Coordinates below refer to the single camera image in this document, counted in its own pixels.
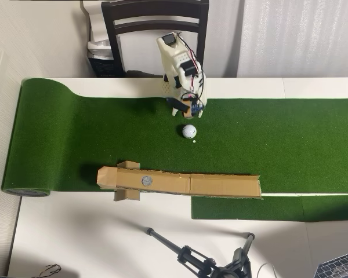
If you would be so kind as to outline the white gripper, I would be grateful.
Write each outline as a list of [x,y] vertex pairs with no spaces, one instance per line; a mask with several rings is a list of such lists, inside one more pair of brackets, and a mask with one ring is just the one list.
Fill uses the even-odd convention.
[[[185,79],[180,88],[179,100],[191,102],[190,106],[193,112],[198,112],[197,117],[201,118],[207,103],[207,79],[204,72],[189,76]],[[176,116],[177,109],[172,109],[172,116]]]

